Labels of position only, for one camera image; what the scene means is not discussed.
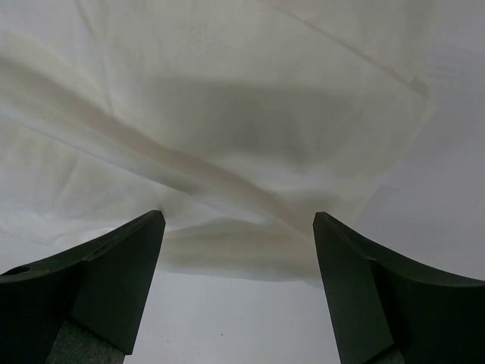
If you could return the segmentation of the white tank top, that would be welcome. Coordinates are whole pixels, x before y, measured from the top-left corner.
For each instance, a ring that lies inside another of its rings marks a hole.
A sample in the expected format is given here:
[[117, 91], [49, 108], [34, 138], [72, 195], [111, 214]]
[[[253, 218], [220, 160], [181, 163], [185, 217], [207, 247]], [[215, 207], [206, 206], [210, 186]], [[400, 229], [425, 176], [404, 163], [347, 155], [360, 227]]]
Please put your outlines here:
[[369, 216], [484, 134], [482, 1], [3, 1], [1, 255], [152, 209], [162, 271], [318, 285]]

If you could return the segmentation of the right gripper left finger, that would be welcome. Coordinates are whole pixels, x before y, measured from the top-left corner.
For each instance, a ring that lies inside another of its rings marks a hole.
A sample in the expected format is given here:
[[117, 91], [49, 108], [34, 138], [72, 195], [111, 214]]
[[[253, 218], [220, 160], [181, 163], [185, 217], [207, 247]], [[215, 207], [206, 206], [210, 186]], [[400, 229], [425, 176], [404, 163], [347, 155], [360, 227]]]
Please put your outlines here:
[[165, 220], [152, 210], [1, 275], [3, 363], [122, 363], [132, 354]]

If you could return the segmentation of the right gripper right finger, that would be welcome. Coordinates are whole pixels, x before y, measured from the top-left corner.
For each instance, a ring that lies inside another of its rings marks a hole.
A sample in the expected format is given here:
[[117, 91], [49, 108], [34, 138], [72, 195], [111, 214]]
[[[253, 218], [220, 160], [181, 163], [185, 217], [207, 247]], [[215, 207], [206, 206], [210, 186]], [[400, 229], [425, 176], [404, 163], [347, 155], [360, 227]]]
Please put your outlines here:
[[484, 283], [416, 262], [326, 212], [313, 222], [343, 363], [482, 363]]

